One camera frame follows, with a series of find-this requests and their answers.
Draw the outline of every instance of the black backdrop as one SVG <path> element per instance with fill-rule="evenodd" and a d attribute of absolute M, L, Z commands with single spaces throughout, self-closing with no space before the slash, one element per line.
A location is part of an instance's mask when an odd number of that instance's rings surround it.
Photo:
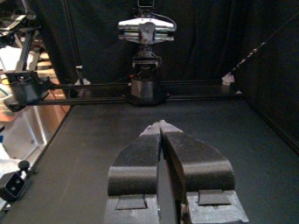
<path fill-rule="evenodd" d="M 27 0 L 62 82 L 75 82 L 75 58 L 62 0 Z M 176 41 L 154 47 L 165 80 L 220 80 L 298 11 L 298 0 L 157 0 L 177 21 Z M 137 44 L 118 40 L 131 1 L 70 1 L 85 76 L 93 83 L 127 77 Z M 237 74 L 238 86 L 285 133 L 299 140 L 298 18 Z"/>

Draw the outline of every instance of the black table surface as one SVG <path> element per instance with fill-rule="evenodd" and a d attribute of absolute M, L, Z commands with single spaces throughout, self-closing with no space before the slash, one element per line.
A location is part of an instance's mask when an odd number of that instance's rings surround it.
<path fill-rule="evenodd" d="M 5 224 L 103 223 L 109 168 L 146 127 L 166 120 L 233 163 L 250 223 L 299 223 L 299 157 L 244 100 L 75 106 Z"/>

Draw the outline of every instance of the white object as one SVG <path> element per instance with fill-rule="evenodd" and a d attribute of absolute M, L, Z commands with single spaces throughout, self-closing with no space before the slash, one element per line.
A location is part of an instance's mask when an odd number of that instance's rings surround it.
<path fill-rule="evenodd" d="M 15 70 L 17 63 L 22 56 L 22 51 L 23 51 L 22 48 L 15 48 L 11 46 L 7 46 L 6 48 L 0 49 L 0 58 L 2 58 L 0 69 L 5 69 L 5 71 Z M 29 60 L 27 60 L 29 68 L 33 61 L 34 61 L 34 56 L 30 54 Z"/>
<path fill-rule="evenodd" d="M 226 76 L 222 78 L 222 84 L 230 86 L 232 83 L 236 83 L 236 77 L 232 73 L 228 73 Z"/>

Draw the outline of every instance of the cable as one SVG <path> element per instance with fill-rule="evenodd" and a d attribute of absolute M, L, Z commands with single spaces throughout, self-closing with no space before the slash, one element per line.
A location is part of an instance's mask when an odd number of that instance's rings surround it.
<path fill-rule="evenodd" d="M 177 23 L 169 17 L 166 17 L 163 15 L 159 15 L 159 14 L 155 14 L 155 13 L 153 13 L 153 15 L 158 16 L 159 18 L 166 18 L 167 20 L 170 20 L 173 22 L 173 25 L 174 25 L 174 30 L 177 31 Z"/>
<path fill-rule="evenodd" d="M 27 3 L 26 3 L 26 1 L 23 0 L 23 7 L 25 7 L 25 12 L 26 12 L 26 14 L 29 13 L 29 7 L 27 7 Z"/>
<path fill-rule="evenodd" d="M 268 44 L 268 42 L 270 41 L 270 39 L 273 39 L 276 37 L 276 35 L 286 28 L 286 26 L 293 22 L 293 20 L 297 18 L 297 16 L 299 15 L 299 11 L 290 17 L 290 19 L 280 26 L 280 28 L 276 30 L 276 32 L 269 36 L 269 38 L 266 39 L 266 41 L 262 42 L 262 44 L 258 46 L 258 48 L 256 48 L 250 54 L 248 55 L 248 57 L 238 63 L 238 65 L 233 68 L 233 70 L 225 75 L 233 75 L 234 72 L 237 72 L 237 70 L 241 68 L 241 66 L 249 61 L 249 59 L 254 56 L 254 54 L 258 53 L 258 51 L 261 50 L 261 48 Z"/>

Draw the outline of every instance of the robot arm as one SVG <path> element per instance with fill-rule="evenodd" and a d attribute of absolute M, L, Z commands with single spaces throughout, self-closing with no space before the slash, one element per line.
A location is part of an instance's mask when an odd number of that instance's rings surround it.
<path fill-rule="evenodd" d="M 6 28 L 0 28 L 0 48 L 11 46 L 15 42 L 15 33 L 27 23 L 27 16 L 22 15 Z"/>
<path fill-rule="evenodd" d="M 174 21 L 172 23 L 165 22 L 157 18 L 158 15 L 154 14 L 155 1 L 139 0 L 137 1 L 137 7 L 138 18 L 122 21 L 118 24 L 119 38 L 143 46 L 173 41 L 176 23 Z"/>
<path fill-rule="evenodd" d="M 139 17 L 118 24 L 119 38 L 142 45 L 174 40 L 176 26 L 151 17 Z"/>

